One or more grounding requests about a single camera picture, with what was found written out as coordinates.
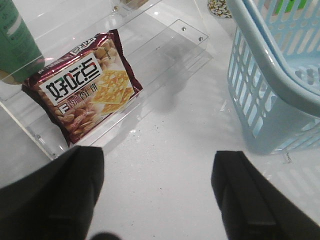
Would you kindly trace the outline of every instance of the clear acrylic shelf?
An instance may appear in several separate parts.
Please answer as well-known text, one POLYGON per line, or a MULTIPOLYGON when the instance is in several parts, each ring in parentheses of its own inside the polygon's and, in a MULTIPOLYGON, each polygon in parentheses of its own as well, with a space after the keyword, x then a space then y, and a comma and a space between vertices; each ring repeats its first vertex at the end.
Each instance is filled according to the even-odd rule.
MULTIPOLYGON (((124 55, 144 88, 125 110, 108 117, 77 143, 91 146, 135 108, 146 104, 148 97, 166 81, 174 81, 177 74, 189 78, 203 66, 209 60, 205 51, 208 36, 183 20, 178 19, 167 26, 147 14, 146 9, 159 0, 149 0, 138 9, 114 5, 111 0, 81 2, 79 4, 77 1, 75 5, 75 0, 65 0, 34 19, 26 16, 30 18, 27 25, 43 53, 46 65, 95 34, 117 28, 124 55), (67 14, 66 8, 78 8, 78 5, 81 9, 77 14, 67 14), (105 17, 103 12, 106 11, 97 7, 102 5, 111 11, 105 17)), ((60 129, 36 102, 21 91, 20 85, 0 82, 0 105, 50 159, 69 148, 60 129)))

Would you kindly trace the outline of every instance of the basket handle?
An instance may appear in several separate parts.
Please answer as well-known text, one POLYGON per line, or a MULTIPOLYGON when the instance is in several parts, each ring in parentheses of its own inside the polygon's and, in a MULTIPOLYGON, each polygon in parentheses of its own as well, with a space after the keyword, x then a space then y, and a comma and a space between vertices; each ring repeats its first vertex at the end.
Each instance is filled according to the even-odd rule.
POLYGON ((264 21, 253 0, 227 0, 232 17, 241 30, 265 80, 274 93, 287 104, 320 117, 320 95, 298 84, 296 76, 289 76, 279 64, 279 55, 264 27, 264 21))

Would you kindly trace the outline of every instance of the maroon packaging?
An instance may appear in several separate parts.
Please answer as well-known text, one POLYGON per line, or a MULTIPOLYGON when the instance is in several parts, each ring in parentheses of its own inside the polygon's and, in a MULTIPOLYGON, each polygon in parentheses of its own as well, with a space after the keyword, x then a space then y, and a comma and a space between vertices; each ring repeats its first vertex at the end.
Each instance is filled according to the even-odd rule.
POLYGON ((88 39, 22 85, 60 127, 68 145, 124 109, 142 89, 123 55, 117 30, 88 39))

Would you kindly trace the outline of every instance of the shopping basket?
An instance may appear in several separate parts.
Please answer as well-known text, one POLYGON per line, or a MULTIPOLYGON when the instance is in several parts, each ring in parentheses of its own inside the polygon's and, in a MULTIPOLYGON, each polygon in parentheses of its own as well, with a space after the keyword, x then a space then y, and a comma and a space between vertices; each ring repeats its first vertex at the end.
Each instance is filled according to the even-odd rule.
POLYGON ((229 92, 259 153, 320 145, 320 0, 228 0, 229 92))

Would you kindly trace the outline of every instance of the white table surface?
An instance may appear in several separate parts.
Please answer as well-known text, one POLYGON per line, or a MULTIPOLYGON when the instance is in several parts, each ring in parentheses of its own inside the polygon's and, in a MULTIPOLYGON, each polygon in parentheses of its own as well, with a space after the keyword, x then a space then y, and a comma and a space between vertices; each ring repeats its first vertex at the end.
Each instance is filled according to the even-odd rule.
MULTIPOLYGON (((182 19, 206 33, 211 59, 190 78, 168 81, 116 127, 115 136, 111 131, 95 143, 105 154, 105 181, 87 239, 110 232, 122 240, 226 240, 211 186, 219 150, 244 151, 320 223, 319 151, 290 152, 288 163, 284 153, 261 156, 247 149, 226 79, 234 21, 212 16, 207 0, 163 0, 147 13, 166 25, 182 19)), ((1 153, 9 156, 1 159, 0 186, 5 186, 48 159, 35 144, 24 144, 28 136, 3 110, 0 121, 1 136, 14 139, 14 144, 5 141, 1 153)))

